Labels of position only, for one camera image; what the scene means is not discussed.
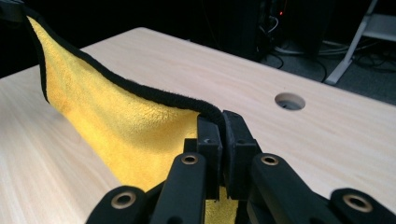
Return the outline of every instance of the gray carpet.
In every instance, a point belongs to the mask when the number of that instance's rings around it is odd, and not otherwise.
[[[293,49],[290,44],[288,44],[288,49]],[[331,56],[331,58],[319,56],[315,60],[310,60],[274,50],[271,54],[267,54],[261,63],[275,68],[281,66],[280,70],[321,82],[344,56],[345,53]],[[354,54],[353,63],[334,87],[396,105],[395,59],[394,43],[380,43],[378,46],[358,51]]]

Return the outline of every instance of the cloth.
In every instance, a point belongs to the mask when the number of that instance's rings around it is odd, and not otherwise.
[[[163,182],[184,139],[196,138],[198,115],[223,127],[212,104],[124,79],[62,40],[33,10],[26,15],[44,97],[123,185],[148,191]],[[220,202],[206,202],[205,223],[234,223],[236,208],[222,188]]]

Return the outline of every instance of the floor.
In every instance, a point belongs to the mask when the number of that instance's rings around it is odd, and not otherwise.
[[[396,44],[371,41],[363,46],[366,48],[354,54],[353,63],[334,87],[396,105]],[[290,46],[288,43],[264,56],[260,63],[296,76],[323,82],[344,58],[344,51],[337,51],[337,48],[343,49],[344,47],[334,46],[333,43],[323,44],[320,51],[332,51],[336,54],[319,55],[316,59],[307,59],[296,54],[293,45]]]

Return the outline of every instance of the wooden table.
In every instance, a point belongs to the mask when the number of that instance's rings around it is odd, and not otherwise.
[[[396,211],[395,106],[143,28],[84,51],[120,76],[242,115],[262,150],[320,195],[350,187]],[[0,223],[81,223],[120,182],[40,88],[38,67],[0,79]],[[277,105],[282,92],[304,108]]]

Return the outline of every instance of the yellow towel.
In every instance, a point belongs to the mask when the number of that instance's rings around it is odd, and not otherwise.
[[[123,185],[148,191],[163,182],[184,139],[196,138],[199,114],[223,125],[215,106],[126,80],[62,40],[33,10],[25,11],[45,98]],[[205,223],[234,223],[237,202],[225,198],[221,189],[219,203],[206,203]]]

